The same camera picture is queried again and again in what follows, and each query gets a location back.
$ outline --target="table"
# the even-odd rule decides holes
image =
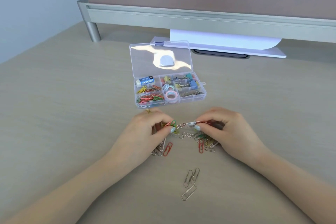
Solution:
[[[102,157],[140,112],[129,44],[169,31],[98,27],[99,43],[79,23],[0,65],[0,220]],[[336,44],[283,40],[280,48],[288,58],[192,54],[206,99],[162,110],[178,123],[212,106],[239,111],[271,150],[336,185]],[[78,223],[311,223],[222,148],[199,154],[192,139],[168,141],[167,157],[150,156]],[[184,178],[196,167],[197,191],[184,202]]]

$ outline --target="clear plastic box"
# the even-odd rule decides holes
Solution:
[[[207,93],[201,81],[194,73],[188,41],[131,44],[129,48],[134,77],[135,104],[138,108],[187,103],[205,99]],[[182,78],[186,75],[188,75],[188,77],[191,75],[192,78],[176,80],[176,78]],[[155,85],[160,89],[138,94],[137,92],[142,86],[137,85],[137,79],[148,76],[153,76],[155,81],[145,86],[151,87]],[[165,96],[167,90],[164,90],[163,86],[166,83],[173,86],[176,86],[176,84],[183,86],[189,84],[191,80],[194,80],[197,86],[175,88],[174,91],[177,93],[177,98],[175,99],[175,96],[173,96],[173,101],[171,101],[170,96]],[[161,94],[164,99],[139,103],[140,97],[145,98],[144,95],[148,94]]]

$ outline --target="blue wall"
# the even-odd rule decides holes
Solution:
[[[0,63],[80,22],[77,0],[0,0]]]

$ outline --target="person's left hand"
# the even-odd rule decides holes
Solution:
[[[161,128],[162,123],[173,121],[173,118],[163,113],[158,108],[146,110],[134,116],[124,132],[118,137],[105,158],[117,161],[119,165],[132,170],[144,162],[151,152],[175,127]]]

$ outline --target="open box lid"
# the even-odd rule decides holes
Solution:
[[[188,41],[163,41],[129,46],[133,76],[165,76],[193,72]]]

